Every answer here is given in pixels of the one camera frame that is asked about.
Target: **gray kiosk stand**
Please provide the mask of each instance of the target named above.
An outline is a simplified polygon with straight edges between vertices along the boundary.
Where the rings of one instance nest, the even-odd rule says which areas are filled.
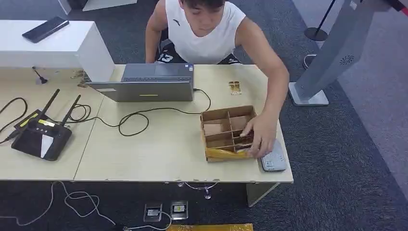
[[[296,106],[329,105],[322,89],[360,60],[374,13],[390,8],[383,0],[344,0],[320,52],[298,81],[289,83]]]

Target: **floor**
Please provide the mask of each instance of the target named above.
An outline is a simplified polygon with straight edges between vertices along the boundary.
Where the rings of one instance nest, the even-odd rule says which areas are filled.
[[[331,1],[293,2],[306,25],[317,27]],[[343,3],[335,2],[322,27],[326,32]],[[376,13],[361,60],[338,81],[408,199],[407,38],[406,15],[393,8]]]
[[[291,81],[296,81],[303,72],[303,56],[318,52],[319,47],[303,35],[306,24],[294,3],[231,1],[260,25],[287,65]],[[0,19],[47,19],[62,12],[51,0],[0,0],[0,5]],[[74,11],[68,18],[95,21],[115,63],[140,63],[144,27],[153,8],[153,1],[140,0],[131,6]],[[237,56],[250,63],[242,51]],[[294,107],[287,97],[280,122],[294,184],[279,186],[254,208],[246,207],[243,184],[220,184],[211,191],[211,200],[205,200],[202,192],[175,184],[67,182],[68,190],[97,194],[101,212],[126,225],[143,224],[144,203],[159,198],[167,211],[171,200],[190,201],[191,215],[183,224],[253,223],[256,231],[408,230],[408,201],[360,120],[358,109],[339,82],[325,91],[331,102],[327,107]],[[34,219],[49,203],[50,184],[0,181],[0,214],[18,216],[22,222]],[[63,200],[62,188],[57,186],[55,204],[45,217],[27,227],[0,220],[0,230],[108,230],[107,221],[95,214],[79,218]],[[73,205],[82,214],[90,208],[89,202],[75,201]]]

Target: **cardboard organizer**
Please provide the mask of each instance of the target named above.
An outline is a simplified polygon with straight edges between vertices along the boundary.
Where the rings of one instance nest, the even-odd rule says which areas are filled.
[[[246,124],[256,116],[253,106],[225,108],[201,113],[201,129],[208,162],[248,159],[254,134],[240,137]]]

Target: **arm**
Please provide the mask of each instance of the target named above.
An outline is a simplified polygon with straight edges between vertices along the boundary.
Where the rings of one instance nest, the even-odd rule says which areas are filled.
[[[146,63],[154,63],[162,30],[167,28],[166,1],[159,0],[146,26]]]
[[[254,130],[254,143],[250,154],[262,157],[273,149],[279,113],[285,101],[289,73],[282,60],[269,45],[261,28],[244,18],[237,29],[237,46],[242,45],[254,64],[268,77],[268,92],[262,113],[251,120],[242,135]]]

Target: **black router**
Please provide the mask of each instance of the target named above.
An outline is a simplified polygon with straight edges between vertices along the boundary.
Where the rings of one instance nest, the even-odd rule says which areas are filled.
[[[55,161],[58,159],[61,151],[64,149],[72,135],[72,131],[64,127],[64,125],[79,98],[81,98],[81,95],[78,95],[74,104],[71,106],[60,124],[51,123],[41,119],[44,117],[59,92],[59,89],[55,91],[39,116],[29,120],[27,126],[25,126],[12,143],[13,149],[48,161]]]

